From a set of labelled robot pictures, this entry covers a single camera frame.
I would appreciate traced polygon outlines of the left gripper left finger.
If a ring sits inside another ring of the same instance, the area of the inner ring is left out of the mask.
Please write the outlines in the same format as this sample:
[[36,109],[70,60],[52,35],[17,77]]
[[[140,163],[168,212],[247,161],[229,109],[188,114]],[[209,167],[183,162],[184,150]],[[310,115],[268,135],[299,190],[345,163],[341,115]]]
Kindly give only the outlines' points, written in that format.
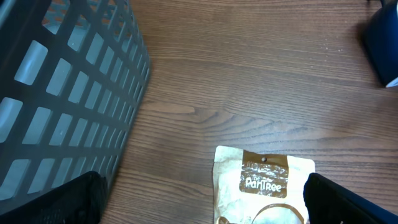
[[108,198],[105,177],[89,171],[1,215],[1,223],[92,223],[101,221]]

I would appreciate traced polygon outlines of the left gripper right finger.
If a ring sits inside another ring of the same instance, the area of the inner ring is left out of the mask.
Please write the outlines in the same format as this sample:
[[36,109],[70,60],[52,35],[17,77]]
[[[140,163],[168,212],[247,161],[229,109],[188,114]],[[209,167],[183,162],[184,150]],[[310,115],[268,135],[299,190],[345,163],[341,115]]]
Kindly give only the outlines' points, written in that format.
[[397,215],[318,173],[308,176],[303,197],[311,224],[397,223]]

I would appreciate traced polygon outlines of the brown snack pouch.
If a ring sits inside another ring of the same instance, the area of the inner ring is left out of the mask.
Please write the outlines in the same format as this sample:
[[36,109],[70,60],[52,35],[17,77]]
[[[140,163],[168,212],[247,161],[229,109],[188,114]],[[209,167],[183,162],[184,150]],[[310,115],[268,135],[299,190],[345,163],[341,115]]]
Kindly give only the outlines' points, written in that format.
[[215,223],[306,223],[310,159],[218,146],[213,163]]

